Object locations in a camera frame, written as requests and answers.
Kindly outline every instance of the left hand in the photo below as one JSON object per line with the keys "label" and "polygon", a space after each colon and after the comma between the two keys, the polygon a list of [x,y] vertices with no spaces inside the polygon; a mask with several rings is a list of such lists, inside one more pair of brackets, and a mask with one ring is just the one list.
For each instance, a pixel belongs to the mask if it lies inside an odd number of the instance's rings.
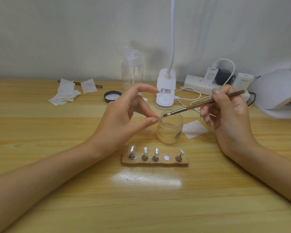
{"label": "left hand", "polygon": [[[139,92],[159,93],[151,85],[134,83],[117,100],[107,105],[96,131],[88,140],[100,155],[110,155],[135,134],[159,121],[158,115],[138,95]],[[132,122],[130,119],[134,112],[143,114],[146,118]]]}

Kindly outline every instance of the stack of wipes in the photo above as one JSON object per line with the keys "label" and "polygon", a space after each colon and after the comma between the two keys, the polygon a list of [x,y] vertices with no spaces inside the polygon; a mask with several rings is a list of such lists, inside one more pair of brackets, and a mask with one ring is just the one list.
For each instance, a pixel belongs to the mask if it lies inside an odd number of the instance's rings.
{"label": "stack of wipes", "polygon": [[78,90],[74,89],[75,83],[73,81],[68,81],[61,79],[57,95],[49,100],[53,105],[63,105],[68,101],[73,101],[78,95],[81,94]]}

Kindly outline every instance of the right hand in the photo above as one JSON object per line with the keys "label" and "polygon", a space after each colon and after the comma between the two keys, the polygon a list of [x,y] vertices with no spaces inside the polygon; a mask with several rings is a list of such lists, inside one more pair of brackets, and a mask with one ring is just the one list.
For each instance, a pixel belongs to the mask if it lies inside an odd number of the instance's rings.
{"label": "right hand", "polygon": [[232,159],[258,144],[251,131],[246,102],[241,96],[229,99],[226,95],[235,91],[230,85],[214,89],[216,103],[200,108],[200,116],[215,129],[221,150]]}

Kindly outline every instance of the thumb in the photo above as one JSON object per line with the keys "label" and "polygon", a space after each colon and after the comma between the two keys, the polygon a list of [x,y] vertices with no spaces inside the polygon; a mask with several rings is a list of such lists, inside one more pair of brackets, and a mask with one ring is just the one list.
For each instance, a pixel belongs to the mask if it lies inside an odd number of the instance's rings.
{"label": "thumb", "polygon": [[140,120],[138,122],[132,122],[132,128],[134,130],[134,133],[138,133],[143,129],[150,127],[151,125],[156,124],[158,121],[159,119],[154,117],[144,118],[143,120]]}
{"label": "thumb", "polygon": [[220,89],[217,88],[213,89],[212,97],[215,100],[215,102],[220,106],[222,117],[229,117],[235,114],[232,102],[225,93],[220,91]]}

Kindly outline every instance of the forearm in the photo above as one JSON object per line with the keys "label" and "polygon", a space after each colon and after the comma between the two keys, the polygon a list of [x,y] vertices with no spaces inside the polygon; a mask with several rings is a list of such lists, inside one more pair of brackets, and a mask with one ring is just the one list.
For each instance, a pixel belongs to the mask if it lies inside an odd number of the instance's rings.
{"label": "forearm", "polygon": [[101,159],[83,143],[0,175],[0,232],[58,186]]}
{"label": "forearm", "polygon": [[291,200],[291,160],[256,145],[234,160],[248,172]]}

